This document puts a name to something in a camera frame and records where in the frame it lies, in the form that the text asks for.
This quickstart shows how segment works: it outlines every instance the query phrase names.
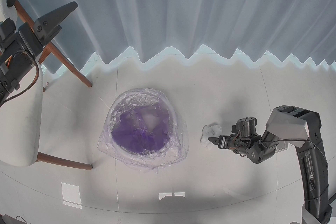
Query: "white chair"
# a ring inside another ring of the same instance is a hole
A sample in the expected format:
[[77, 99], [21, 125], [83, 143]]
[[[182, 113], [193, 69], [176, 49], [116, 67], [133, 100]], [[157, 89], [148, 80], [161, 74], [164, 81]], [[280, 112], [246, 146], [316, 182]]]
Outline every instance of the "white chair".
[[[15, 7], [8, 8], [6, 0], [0, 0], [0, 22], [11, 18], [17, 20]], [[35, 162], [91, 170], [92, 165], [73, 162], [38, 152], [42, 113], [43, 72], [38, 63], [40, 75], [31, 89], [0, 107], [0, 160], [13, 166], [30, 166]], [[33, 81], [34, 66], [20, 81], [19, 91], [23, 91]]]

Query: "tiled floor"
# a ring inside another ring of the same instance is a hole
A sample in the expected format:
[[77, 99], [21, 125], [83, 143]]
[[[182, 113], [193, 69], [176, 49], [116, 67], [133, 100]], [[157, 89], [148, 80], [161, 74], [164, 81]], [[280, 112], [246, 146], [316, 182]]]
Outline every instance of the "tiled floor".
[[[218, 123], [229, 133], [241, 117], [256, 117], [262, 133], [271, 109], [283, 104], [320, 113], [330, 196], [336, 191], [334, 65], [300, 64], [294, 56], [281, 63], [270, 53], [253, 63], [240, 51], [224, 59], [202, 46], [188, 60], [168, 48], [144, 64], [133, 49], [110, 64], [93, 54], [82, 73], [92, 88], [64, 67], [54, 75], [44, 70], [39, 151], [94, 169], [0, 163], [0, 214], [33, 224], [300, 222], [303, 188], [293, 146], [256, 165], [200, 144], [204, 125]], [[116, 96], [136, 87], [163, 91], [186, 121], [190, 149], [181, 163], [144, 173], [97, 149]], [[159, 193], [177, 192], [185, 197], [159, 200]]]

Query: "blue-gray curtain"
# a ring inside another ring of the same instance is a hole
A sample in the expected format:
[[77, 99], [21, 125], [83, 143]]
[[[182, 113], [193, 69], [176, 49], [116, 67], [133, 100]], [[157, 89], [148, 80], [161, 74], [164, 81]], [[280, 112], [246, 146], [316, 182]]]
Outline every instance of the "blue-gray curtain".
[[[145, 62], [165, 47], [189, 58], [205, 44], [225, 58], [336, 59], [336, 0], [20, 0], [31, 17], [76, 1], [55, 44], [81, 69], [93, 52], [109, 63], [128, 46]], [[60, 63], [44, 62], [55, 72]]]

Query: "transparent plastic liner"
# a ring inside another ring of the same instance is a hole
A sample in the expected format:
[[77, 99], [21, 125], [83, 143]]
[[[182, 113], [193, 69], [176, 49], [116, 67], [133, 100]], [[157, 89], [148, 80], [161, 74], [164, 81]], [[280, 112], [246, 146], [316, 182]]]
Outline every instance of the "transparent plastic liner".
[[132, 89], [111, 106], [97, 147], [130, 167], [165, 168], [187, 157], [187, 126], [162, 92]]

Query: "robotic arm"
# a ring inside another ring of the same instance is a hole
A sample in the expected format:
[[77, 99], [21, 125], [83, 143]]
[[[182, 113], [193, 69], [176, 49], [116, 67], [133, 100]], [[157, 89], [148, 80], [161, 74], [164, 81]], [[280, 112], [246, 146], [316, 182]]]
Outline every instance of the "robotic arm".
[[[7, 6], [12, 6], [14, 2], [15, 0], [7, 0]], [[34, 31], [27, 22], [16, 33], [15, 23], [10, 18], [0, 22], [0, 50], [2, 52], [0, 55], [0, 107], [13, 90], [19, 89], [20, 80], [32, 68], [32, 64], [37, 66], [36, 57], [60, 32], [61, 21], [77, 7], [76, 2], [71, 2], [45, 14], [35, 21]]]
[[279, 141], [294, 145], [304, 190], [302, 224], [328, 223], [332, 207], [328, 202], [328, 163], [321, 139], [320, 115], [283, 105], [273, 109], [262, 136], [256, 134], [256, 125], [256, 118], [242, 118], [232, 126], [233, 134], [208, 139], [218, 148], [232, 150], [253, 163], [271, 158]]

